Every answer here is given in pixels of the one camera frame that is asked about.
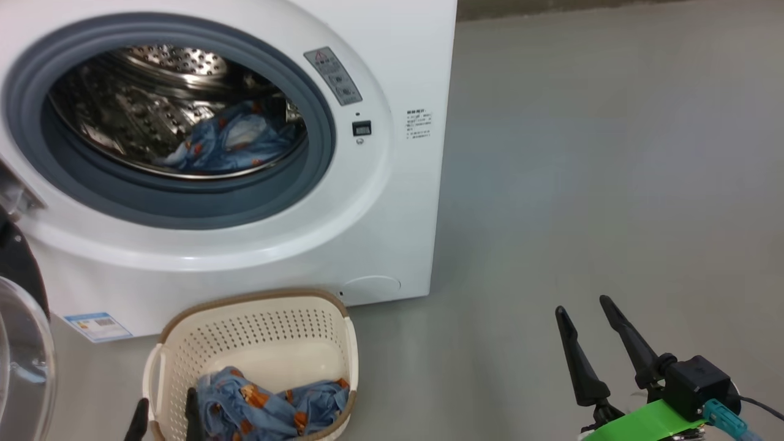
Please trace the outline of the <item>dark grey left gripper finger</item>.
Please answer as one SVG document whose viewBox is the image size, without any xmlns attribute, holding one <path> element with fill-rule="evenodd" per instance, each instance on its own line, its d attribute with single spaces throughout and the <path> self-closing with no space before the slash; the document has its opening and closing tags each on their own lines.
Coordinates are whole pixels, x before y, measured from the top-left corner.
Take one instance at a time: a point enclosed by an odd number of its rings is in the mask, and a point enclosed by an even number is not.
<svg viewBox="0 0 784 441">
<path fill-rule="evenodd" d="M 193 387 L 188 388 L 187 391 L 185 416 L 187 419 L 186 440 L 204 441 L 206 438 L 200 418 L 198 391 Z"/>
<path fill-rule="evenodd" d="M 142 441 L 148 432 L 149 400 L 142 398 L 135 406 L 124 441 Z"/>
</svg>

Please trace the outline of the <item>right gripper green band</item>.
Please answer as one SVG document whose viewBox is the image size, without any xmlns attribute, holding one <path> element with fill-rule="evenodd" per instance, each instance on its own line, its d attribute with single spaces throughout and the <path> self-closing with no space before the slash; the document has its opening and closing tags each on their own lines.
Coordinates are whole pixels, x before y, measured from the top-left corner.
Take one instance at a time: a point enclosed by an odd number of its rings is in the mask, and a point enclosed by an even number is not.
<svg viewBox="0 0 784 441">
<path fill-rule="evenodd" d="M 663 391 L 665 371 L 676 362 L 671 353 L 656 353 L 630 323 L 610 296 L 600 296 L 600 305 L 611 328 L 618 333 L 635 369 L 635 383 L 646 391 Z M 579 344 L 579 333 L 562 305 L 555 317 L 572 389 L 580 407 L 593 407 L 594 424 L 581 434 L 582 440 L 662 440 L 706 425 L 702 411 L 691 402 L 659 399 L 624 414 L 610 404 L 610 390 L 596 375 Z"/>
</svg>

